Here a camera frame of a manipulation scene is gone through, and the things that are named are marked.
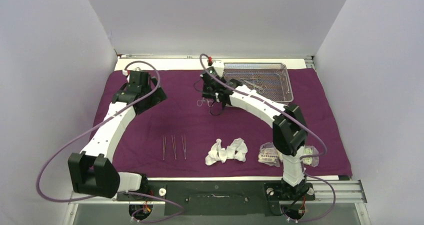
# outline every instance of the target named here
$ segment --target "plastic bag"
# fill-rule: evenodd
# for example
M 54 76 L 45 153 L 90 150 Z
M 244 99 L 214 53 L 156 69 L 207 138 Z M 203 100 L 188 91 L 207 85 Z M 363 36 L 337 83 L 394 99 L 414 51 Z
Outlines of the plastic bag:
M 272 142 L 260 146 L 257 161 L 269 166 L 280 167 L 279 152 Z
M 315 155 L 318 154 L 318 150 L 314 146 L 306 146 L 303 151 L 303 155 Z M 303 164 L 309 165 L 311 167 L 316 167 L 320 163 L 320 158 L 316 157 L 305 157 L 302 159 Z

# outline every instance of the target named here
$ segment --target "metal mesh tray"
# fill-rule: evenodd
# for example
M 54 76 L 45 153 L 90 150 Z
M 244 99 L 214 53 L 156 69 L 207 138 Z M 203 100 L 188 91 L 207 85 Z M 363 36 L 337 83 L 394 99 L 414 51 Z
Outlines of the metal mesh tray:
M 293 101 L 289 73 L 283 63 L 224 63 L 226 80 L 236 79 L 277 103 Z

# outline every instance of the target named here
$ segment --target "maroon tablecloth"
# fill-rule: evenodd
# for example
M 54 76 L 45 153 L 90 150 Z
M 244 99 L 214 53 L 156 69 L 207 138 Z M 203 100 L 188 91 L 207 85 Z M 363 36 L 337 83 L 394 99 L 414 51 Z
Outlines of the maroon tablecloth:
M 119 172 L 144 173 L 148 177 L 238 177 L 281 176 L 281 167 L 258 162 L 259 147 L 272 142 L 272 129 L 259 118 L 233 107 L 227 107 L 219 116 L 209 114 L 204 102 L 197 105 L 201 94 L 193 89 L 200 70 L 159 71 L 162 88 L 168 98 L 138 115 L 127 127 L 116 148 L 113 165 Z M 333 113 L 323 87 L 313 69 L 289 70 L 294 103 L 304 114 L 307 126 L 326 143 L 328 153 L 319 160 L 318 167 L 306 166 L 315 176 L 352 175 Z M 113 94 L 126 82 L 121 71 L 110 74 L 95 116 L 94 124 L 101 122 Z M 184 160 L 181 135 L 186 136 Z M 171 142 L 176 136 L 176 156 Z M 167 137 L 163 160 L 162 136 Z M 205 157 L 217 138 L 227 147 L 236 138 L 244 139 L 248 153 L 246 162 L 227 160 L 212 166 Z M 321 145 L 309 136 L 306 143 L 322 151 Z

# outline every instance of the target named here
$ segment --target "forceps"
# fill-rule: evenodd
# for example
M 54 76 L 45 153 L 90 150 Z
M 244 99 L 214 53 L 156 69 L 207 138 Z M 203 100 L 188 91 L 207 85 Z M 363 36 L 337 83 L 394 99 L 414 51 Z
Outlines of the forceps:
M 265 86 L 265 85 L 260 86 L 260 85 L 254 84 L 253 82 L 248 81 L 246 78 L 240 77 L 240 79 L 243 80 L 245 83 L 252 85 L 254 88 L 257 89 L 257 92 L 260 93 L 260 94 L 263 94 L 265 92 L 265 89 L 267 89 L 267 86 Z
M 212 101 L 209 99 L 205 99 L 204 97 L 202 97 L 201 100 L 200 99 L 197 100 L 196 104 L 198 107 L 201 107 L 203 105 L 203 102 L 206 102 L 208 107 L 212 106 Z

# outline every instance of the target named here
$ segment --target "gray wall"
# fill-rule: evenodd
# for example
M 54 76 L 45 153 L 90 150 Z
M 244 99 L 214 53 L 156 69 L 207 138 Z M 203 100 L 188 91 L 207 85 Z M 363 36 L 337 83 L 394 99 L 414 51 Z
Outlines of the gray wall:
M 0 224 L 58 225 L 67 204 L 35 189 L 44 161 L 90 128 L 116 56 L 88 0 L 0 0 Z M 74 144 L 41 189 L 69 198 Z
M 314 55 L 346 0 L 89 0 L 121 54 Z
M 424 224 L 423 28 L 424 0 L 347 0 L 315 58 L 375 225 Z

